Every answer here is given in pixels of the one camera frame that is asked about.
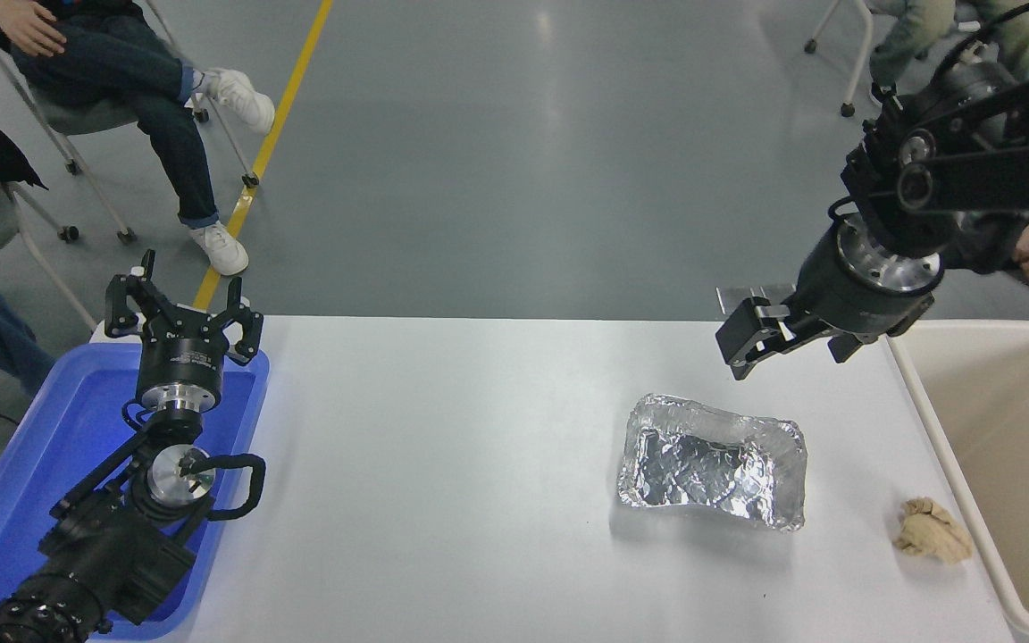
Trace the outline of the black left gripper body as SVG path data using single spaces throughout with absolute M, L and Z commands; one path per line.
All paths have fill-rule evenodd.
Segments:
M 201 325 L 185 330 L 163 319 L 143 325 L 138 371 L 138 397 L 167 384 L 191 384 L 220 398 L 228 341 L 220 332 L 201 333 Z

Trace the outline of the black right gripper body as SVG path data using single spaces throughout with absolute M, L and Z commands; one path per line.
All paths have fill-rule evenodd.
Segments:
M 901 335 L 934 302 L 938 256 L 887 251 L 853 223 L 833 223 L 800 267 L 790 330 L 853 335 L 871 343 Z

